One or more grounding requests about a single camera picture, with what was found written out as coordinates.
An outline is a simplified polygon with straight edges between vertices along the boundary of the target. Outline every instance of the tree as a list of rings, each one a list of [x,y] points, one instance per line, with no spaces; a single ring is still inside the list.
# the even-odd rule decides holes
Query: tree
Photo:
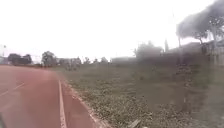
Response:
[[[97,64],[97,63],[98,63],[98,60],[97,60],[97,59],[95,59],[95,60],[93,61],[93,63],[94,63],[94,64]]]
[[[135,56],[139,59],[145,59],[150,57],[157,57],[162,53],[161,47],[155,47],[152,42],[148,44],[142,43],[135,49]]]
[[[167,40],[165,40],[165,52],[169,51],[169,45],[167,43]]]
[[[23,56],[22,58],[21,58],[21,63],[22,64],[31,64],[32,63],[32,58],[31,58],[31,56],[30,56],[30,54],[26,54],[25,56]]]
[[[102,58],[101,58],[101,63],[108,63],[107,58],[106,58],[106,57],[102,57]]]
[[[8,61],[11,62],[13,65],[19,64],[21,56],[16,53],[11,53],[8,56]]]
[[[213,36],[223,36],[223,7],[224,1],[218,0],[202,12],[188,16],[178,25],[178,36],[193,37],[201,43],[203,38],[207,38],[208,32],[211,32]]]
[[[85,57],[84,64],[90,64],[90,60],[89,60],[89,58],[88,58],[88,57]]]
[[[45,67],[52,67],[56,65],[56,57],[54,53],[46,51],[42,54],[42,62]]]

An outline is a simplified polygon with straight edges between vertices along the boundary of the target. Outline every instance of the vegetation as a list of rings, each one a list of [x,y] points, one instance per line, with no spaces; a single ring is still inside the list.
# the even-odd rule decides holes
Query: vegetation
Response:
[[[224,36],[224,1],[217,0],[200,13],[185,18],[177,28],[177,34],[182,37],[193,37],[200,40],[207,38],[209,33],[213,36]]]
[[[32,63],[32,58],[29,54],[25,56],[20,56],[16,53],[11,53],[8,56],[8,61],[11,62],[13,65],[27,65]]]
[[[46,51],[42,54],[42,63],[45,67],[52,67],[57,65],[56,56],[50,51]]]
[[[146,59],[151,57],[158,57],[162,53],[161,47],[155,47],[152,42],[148,42],[148,44],[142,43],[135,50],[135,56],[138,59]]]

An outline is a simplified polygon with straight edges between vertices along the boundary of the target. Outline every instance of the white lane line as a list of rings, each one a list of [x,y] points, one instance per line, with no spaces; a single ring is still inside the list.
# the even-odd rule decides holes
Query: white lane line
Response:
[[[2,97],[2,96],[4,96],[4,95],[6,95],[6,94],[8,94],[8,93],[10,93],[10,92],[12,92],[12,91],[18,89],[18,88],[20,88],[20,87],[23,86],[23,85],[24,85],[24,83],[20,84],[19,86],[16,86],[16,87],[13,88],[13,89],[9,89],[9,90],[7,90],[7,91],[1,93],[1,94],[0,94],[0,97]]]
[[[65,120],[65,109],[64,109],[64,102],[62,96],[62,89],[61,89],[61,81],[58,81],[59,84],[59,96],[60,96],[60,121],[61,121],[61,128],[67,128],[66,120]]]

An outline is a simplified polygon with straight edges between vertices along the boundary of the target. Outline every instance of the overcast sky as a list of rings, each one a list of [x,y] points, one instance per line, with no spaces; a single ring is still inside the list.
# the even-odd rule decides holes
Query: overcast sky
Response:
[[[1,0],[0,52],[109,58],[132,56],[148,40],[163,47],[166,38],[175,47],[175,23],[213,1]]]

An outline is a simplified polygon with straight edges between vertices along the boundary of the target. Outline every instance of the red running track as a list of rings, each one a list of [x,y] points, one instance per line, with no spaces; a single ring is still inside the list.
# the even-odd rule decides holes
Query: red running track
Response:
[[[62,128],[58,78],[47,70],[0,66],[0,116],[6,128]],[[63,84],[61,90],[67,128],[95,128],[80,101]]]

